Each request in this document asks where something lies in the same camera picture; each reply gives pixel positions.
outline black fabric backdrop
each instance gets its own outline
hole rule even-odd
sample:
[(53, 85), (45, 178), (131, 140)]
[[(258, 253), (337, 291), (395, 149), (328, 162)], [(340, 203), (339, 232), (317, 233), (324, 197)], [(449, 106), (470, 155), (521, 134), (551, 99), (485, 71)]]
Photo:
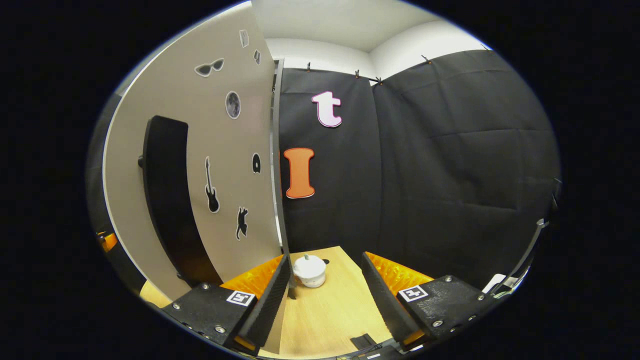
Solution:
[[(348, 74), (284, 70), (280, 150), (316, 153), (316, 194), (284, 200), (291, 251), (340, 245), (356, 262), (371, 251), (477, 288), (517, 264), (560, 179), (550, 122), (497, 54), (431, 62), (373, 88)], [(310, 99), (328, 90), (342, 100), (331, 129)]]
[[(332, 91), (342, 117), (324, 127), (311, 97)], [(280, 94), (280, 171), (282, 194), (289, 189), (289, 160), (284, 151), (306, 147), (315, 152), (309, 165), (316, 193), (304, 199), (283, 196), (291, 252), (340, 245), (353, 259), (379, 240), (380, 136), (369, 80), (338, 72), (284, 69)]]

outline small white container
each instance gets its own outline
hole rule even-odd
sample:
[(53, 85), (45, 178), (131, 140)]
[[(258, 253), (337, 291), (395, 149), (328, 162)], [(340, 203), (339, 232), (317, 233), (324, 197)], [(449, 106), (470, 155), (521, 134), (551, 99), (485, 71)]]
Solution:
[(305, 254), (293, 264), (293, 274), (308, 288), (317, 288), (324, 284), (326, 264), (315, 256)]

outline guitar sticker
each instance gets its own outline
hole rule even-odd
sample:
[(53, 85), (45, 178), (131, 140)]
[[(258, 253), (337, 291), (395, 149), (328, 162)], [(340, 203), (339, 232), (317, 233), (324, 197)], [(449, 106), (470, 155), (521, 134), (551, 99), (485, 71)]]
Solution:
[(209, 211), (217, 213), (220, 210), (220, 202), (216, 195), (216, 188), (211, 186), (211, 175), (209, 174), (209, 157), (204, 160), (205, 172), (207, 173), (207, 184), (204, 186), (204, 192), (207, 194), (207, 202), (209, 203)]
[(253, 173), (259, 174), (260, 173), (260, 155), (258, 155), (257, 152), (253, 154), (253, 158), (251, 159), (251, 164), (253, 168)]
[(240, 231), (242, 231), (242, 235), (246, 237), (246, 215), (249, 213), (249, 210), (243, 208), (242, 206), (238, 210), (238, 227), (236, 228), (236, 239), (240, 241)]

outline wooden surface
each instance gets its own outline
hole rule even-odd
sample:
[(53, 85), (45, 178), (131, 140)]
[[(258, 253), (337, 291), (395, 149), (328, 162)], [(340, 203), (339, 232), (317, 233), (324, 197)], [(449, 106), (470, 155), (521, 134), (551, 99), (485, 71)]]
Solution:
[(161, 293), (151, 282), (146, 281), (140, 290), (140, 297), (144, 301), (149, 301), (159, 308), (163, 308), (172, 303), (171, 299)]
[[(358, 349), (351, 342), (369, 334), (376, 343), (391, 338), (356, 263), (340, 247), (308, 251), (329, 260), (326, 281), (306, 288), (298, 281), (296, 299), (286, 298), (279, 354), (261, 349), (260, 356), (317, 359)], [(304, 252), (291, 254), (294, 263)]]

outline orange letter i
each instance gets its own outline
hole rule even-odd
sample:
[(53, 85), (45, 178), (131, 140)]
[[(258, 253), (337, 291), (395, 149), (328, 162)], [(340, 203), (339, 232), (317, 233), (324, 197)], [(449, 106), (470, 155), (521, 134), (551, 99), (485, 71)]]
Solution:
[(290, 199), (301, 199), (310, 197), (316, 193), (316, 189), (309, 183), (309, 160), (314, 157), (312, 149), (297, 147), (286, 150), (284, 157), (289, 160), (291, 170), (291, 181), (287, 190), (287, 197)]

